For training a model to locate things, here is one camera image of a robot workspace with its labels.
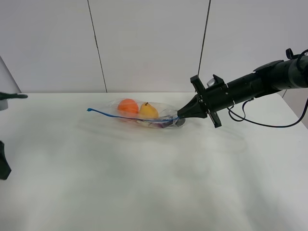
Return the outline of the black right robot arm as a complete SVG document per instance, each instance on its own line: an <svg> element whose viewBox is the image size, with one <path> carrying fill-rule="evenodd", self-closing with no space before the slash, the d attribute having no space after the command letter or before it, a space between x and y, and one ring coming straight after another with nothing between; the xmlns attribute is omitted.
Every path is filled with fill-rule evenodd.
<svg viewBox="0 0 308 231"><path fill-rule="evenodd" d="M196 95L183 108L178 110L178 118L210 117L216 128L221 127L217 114L223 109L233 121L242 122L246 116L232 111L236 104L245 106L255 98L260 98L282 90L304 89L308 86L308 51L293 54L286 50L287 60L277 60L255 69L251 74L229 83L216 75L204 86L198 76L190 81Z"/></svg>

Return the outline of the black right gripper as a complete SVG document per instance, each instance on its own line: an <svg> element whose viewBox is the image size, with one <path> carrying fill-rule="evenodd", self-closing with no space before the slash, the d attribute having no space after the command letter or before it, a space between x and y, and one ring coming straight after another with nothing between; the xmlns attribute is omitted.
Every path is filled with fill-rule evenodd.
<svg viewBox="0 0 308 231"><path fill-rule="evenodd" d="M197 95L195 95L183 108L177 111L179 118L211 118L214 127L222 126L218 111L234 105L234 101L229 93L229 88L225 84L221 88L207 90L198 75L190 78Z"/></svg>

